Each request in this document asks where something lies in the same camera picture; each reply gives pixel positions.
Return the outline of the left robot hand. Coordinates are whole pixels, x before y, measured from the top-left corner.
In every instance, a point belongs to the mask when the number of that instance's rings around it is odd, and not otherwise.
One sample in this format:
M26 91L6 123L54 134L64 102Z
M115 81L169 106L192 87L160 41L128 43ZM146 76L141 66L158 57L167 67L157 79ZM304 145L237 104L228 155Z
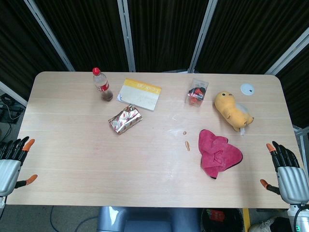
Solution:
M5 143L0 151L0 196L7 197L14 189L29 185L37 179L34 174L27 180L18 181L18 177L27 157L34 144L34 139L25 137Z

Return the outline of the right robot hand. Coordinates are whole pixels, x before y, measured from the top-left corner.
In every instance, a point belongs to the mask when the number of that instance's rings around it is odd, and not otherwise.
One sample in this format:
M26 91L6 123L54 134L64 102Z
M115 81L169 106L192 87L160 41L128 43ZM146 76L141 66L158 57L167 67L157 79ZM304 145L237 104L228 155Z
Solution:
M309 185L304 170L300 167L295 154L276 143L266 144L276 172L278 186L272 186L261 179L260 183L268 191L281 196L288 204L307 204L309 202Z

